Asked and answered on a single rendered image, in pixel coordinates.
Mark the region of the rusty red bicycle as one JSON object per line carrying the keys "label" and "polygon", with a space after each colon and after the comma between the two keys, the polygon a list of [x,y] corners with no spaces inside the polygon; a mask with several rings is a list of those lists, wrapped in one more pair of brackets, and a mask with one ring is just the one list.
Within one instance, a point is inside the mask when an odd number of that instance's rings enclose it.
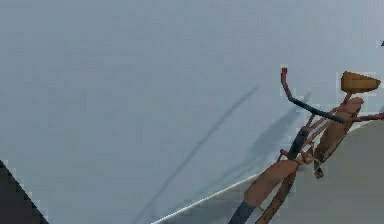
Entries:
{"label": "rusty red bicycle", "polygon": [[359,114],[364,100],[358,95],[377,89],[381,84],[378,79],[345,71],[341,77],[341,90],[346,93],[343,102],[331,111],[324,112],[292,95],[287,73],[287,68],[281,69],[281,84],[287,99],[309,111],[312,118],[299,129],[290,148],[282,149],[277,161],[245,190],[243,200],[228,224],[246,224],[253,211],[260,207],[271,192],[275,192],[270,204],[255,221],[255,224],[268,224],[284,203],[302,165],[313,164],[315,177],[322,178],[321,165],[334,153],[354,123],[384,120],[384,112],[367,116]]}

